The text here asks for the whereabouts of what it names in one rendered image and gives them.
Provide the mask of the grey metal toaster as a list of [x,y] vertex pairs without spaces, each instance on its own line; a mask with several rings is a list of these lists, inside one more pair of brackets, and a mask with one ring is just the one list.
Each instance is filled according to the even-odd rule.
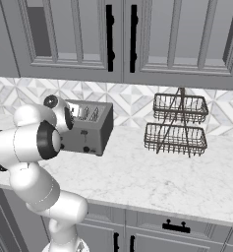
[[89,147],[89,153],[101,157],[114,127],[113,104],[111,102],[97,102],[67,99],[67,103],[77,114],[77,106],[82,114],[74,117],[71,131],[62,134],[64,151],[84,153],[84,147]]

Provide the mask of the narrow grey drawer front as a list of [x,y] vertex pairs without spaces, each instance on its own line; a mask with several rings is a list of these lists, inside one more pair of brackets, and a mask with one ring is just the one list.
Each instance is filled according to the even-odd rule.
[[85,221],[124,225],[125,211],[121,208],[89,204]]

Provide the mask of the grey base cupboard door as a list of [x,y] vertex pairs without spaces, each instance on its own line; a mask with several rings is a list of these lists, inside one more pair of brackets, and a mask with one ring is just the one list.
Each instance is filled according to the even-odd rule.
[[113,234],[118,232],[118,252],[124,252],[123,225],[92,221],[78,224],[77,230],[79,237],[86,242],[89,252],[114,252]]
[[126,227],[127,252],[130,236],[135,235],[135,252],[221,252],[222,244],[179,234]]

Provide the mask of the wide grey drawer front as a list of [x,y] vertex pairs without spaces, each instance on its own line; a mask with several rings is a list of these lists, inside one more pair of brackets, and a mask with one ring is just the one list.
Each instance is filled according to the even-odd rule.
[[[191,229],[190,233],[183,233],[163,229],[162,225],[171,220],[171,224],[180,225],[182,221]],[[233,226],[214,223],[212,220],[195,220],[190,216],[176,216],[172,214],[153,214],[141,211],[126,211],[126,226],[179,234],[189,238],[199,238],[217,243],[233,245]]]

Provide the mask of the grey base cupboard side panel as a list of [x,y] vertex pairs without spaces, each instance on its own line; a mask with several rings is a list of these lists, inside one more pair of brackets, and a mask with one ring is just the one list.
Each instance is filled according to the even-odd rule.
[[0,244],[5,252],[42,252],[49,242],[44,218],[9,188],[0,188]]

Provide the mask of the grey wall cupboard door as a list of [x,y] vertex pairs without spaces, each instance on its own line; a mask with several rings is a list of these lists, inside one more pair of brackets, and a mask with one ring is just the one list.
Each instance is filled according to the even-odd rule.
[[[131,6],[138,7],[130,73]],[[233,0],[124,0],[124,81],[233,91]]]
[[[123,0],[1,0],[20,77],[123,81]],[[113,72],[106,5],[112,5]]]

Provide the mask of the grey wall cupboard side panel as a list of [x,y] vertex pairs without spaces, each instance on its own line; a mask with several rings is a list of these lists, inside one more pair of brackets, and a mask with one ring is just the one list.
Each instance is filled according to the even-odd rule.
[[0,77],[19,78],[19,68],[0,0]]

